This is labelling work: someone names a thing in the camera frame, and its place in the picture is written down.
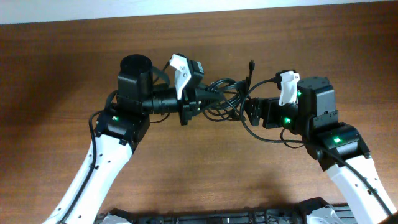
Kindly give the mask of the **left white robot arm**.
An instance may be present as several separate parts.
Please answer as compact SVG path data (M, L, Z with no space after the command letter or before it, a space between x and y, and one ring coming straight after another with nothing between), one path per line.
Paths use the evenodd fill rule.
M174 54L167 65L175 69L174 86L144 55L121 60L117 90L89 118L91 144L85 160L46 223L94 222L115 178L149 129L152 114L178 113L186 125L223 99L202 83L200 62Z

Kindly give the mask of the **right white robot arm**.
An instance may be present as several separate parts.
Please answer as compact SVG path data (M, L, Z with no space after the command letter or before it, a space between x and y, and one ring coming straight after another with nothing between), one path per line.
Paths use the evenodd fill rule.
M250 98L262 85L248 86L241 98L241 116L246 131L263 120L266 129L281 128L299 135L299 140L266 139L262 142L304 147L344 196L358 223L397 223L397 209L381 184L371 152L359 131L339 121L335 90L326 77L299 79L286 73L269 79L279 90L278 98Z

